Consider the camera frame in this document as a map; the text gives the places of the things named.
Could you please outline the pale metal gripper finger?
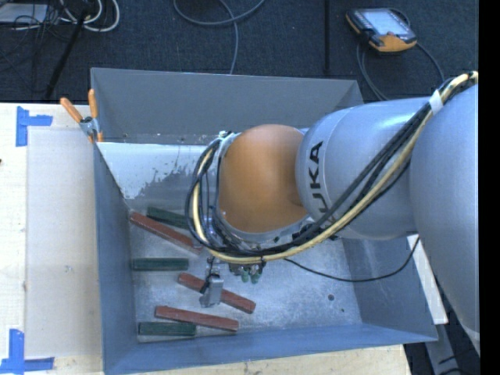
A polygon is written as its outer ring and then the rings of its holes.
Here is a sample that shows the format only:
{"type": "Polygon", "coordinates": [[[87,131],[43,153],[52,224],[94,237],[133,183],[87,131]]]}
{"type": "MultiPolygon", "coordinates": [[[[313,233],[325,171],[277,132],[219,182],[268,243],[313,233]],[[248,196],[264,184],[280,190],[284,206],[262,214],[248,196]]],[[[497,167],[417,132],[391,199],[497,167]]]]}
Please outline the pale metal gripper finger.
{"type": "Polygon", "coordinates": [[[207,306],[219,305],[222,298],[223,279],[220,277],[210,277],[209,287],[206,295],[207,306]]]}
{"type": "Polygon", "coordinates": [[[218,304],[218,277],[210,276],[200,290],[199,298],[201,307],[208,308],[218,304]]]}

